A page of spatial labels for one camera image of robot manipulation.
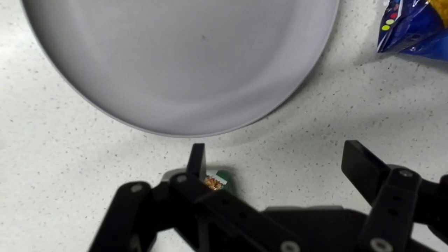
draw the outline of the white plate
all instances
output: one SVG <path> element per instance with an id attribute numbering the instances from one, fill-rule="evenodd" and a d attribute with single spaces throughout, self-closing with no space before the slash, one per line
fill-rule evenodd
<path id="1" fill-rule="evenodd" d="M 338 0 L 23 0 L 58 71 L 112 117 L 170 136 L 249 125 L 306 78 Z"/>

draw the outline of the white countertop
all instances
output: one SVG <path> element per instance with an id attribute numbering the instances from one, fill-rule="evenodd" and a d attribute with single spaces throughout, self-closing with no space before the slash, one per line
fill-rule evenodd
<path id="1" fill-rule="evenodd" d="M 86 251 L 116 188 L 156 185 L 191 143 L 235 171 L 252 206 L 368 205 L 340 173 L 344 141 L 431 181 L 448 174 L 445 66 L 375 55 L 376 2 L 343 0 L 303 87 L 245 129 L 210 139 L 134 131 L 92 108 L 47 61 L 18 0 L 0 3 L 0 251 Z M 425 230 L 415 239 L 446 251 Z M 187 251 L 173 234 L 154 251 Z"/>

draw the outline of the plastic packaging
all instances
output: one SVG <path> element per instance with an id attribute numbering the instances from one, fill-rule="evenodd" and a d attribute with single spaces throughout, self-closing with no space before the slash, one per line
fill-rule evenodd
<path id="1" fill-rule="evenodd" d="M 379 54 L 448 62 L 448 0 L 390 0 L 379 30 Z"/>

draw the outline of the screw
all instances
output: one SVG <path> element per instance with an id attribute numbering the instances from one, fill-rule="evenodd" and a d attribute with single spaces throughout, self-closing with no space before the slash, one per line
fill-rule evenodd
<path id="1" fill-rule="evenodd" d="M 382 239 L 371 240 L 369 247 L 373 250 L 373 252 L 393 252 L 393 247 Z"/>
<path id="2" fill-rule="evenodd" d="M 281 252 L 299 252 L 299 247 L 294 241 L 284 241 L 281 243 Z"/>
<path id="3" fill-rule="evenodd" d="M 414 178 L 414 174 L 411 171 L 407 170 L 400 170 L 400 176 L 404 178 Z"/>
<path id="4" fill-rule="evenodd" d="M 142 190 L 142 185 L 137 184 L 130 188 L 130 192 L 137 194 Z"/>
<path id="5" fill-rule="evenodd" d="M 180 177 L 177 177 L 177 180 L 176 180 L 179 184 L 183 184 L 183 183 L 186 183 L 187 181 L 187 177 L 184 177 L 184 176 L 180 176 Z"/>

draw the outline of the speckled countertop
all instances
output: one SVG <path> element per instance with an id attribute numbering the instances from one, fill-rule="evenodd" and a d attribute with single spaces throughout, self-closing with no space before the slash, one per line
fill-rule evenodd
<path id="1" fill-rule="evenodd" d="M 446 66 L 378 58 L 376 2 L 343 0 L 333 38 L 306 85 L 278 111 L 210 139 L 142 134 L 98 113 L 61 79 L 19 2 L 0 2 L 0 251 L 86 251 L 114 194 L 158 184 L 194 142 L 231 167 L 250 205 L 368 206 L 340 173 L 357 139 L 387 163 L 436 181 L 448 171 Z M 446 251 L 425 229 L 415 239 Z M 187 251 L 170 233 L 155 251 Z"/>

